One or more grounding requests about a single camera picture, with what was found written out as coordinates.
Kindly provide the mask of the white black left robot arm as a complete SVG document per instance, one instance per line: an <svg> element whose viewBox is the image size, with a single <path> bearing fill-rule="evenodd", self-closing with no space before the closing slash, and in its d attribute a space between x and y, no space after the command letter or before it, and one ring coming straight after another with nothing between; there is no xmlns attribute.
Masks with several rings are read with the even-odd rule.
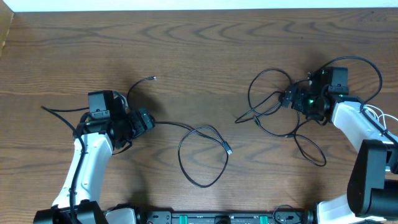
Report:
<svg viewBox="0 0 398 224"><path fill-rule="evenodd" d="M136 209L99 206L106 166L111 156L132 146L132 140L154 128L146 109L91 110L73 128L74 155L63 187L47 210L35 214L34 223L137 223Z"/></svg>

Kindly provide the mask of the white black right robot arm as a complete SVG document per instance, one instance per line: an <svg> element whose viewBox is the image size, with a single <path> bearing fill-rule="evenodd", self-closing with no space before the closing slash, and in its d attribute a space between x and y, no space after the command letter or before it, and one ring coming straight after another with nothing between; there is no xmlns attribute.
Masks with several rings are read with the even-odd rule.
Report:
<svg viewBox="0 0 398 224"><path fill-rule="evenodd" d="M364 223L397 219L397 136L390 133L346 86L325 85L300 90L291 85L280 96L283 107L307 119L331 122L347 137L358 155L346 193L320 202L308 214L313 223Z"/></svg>

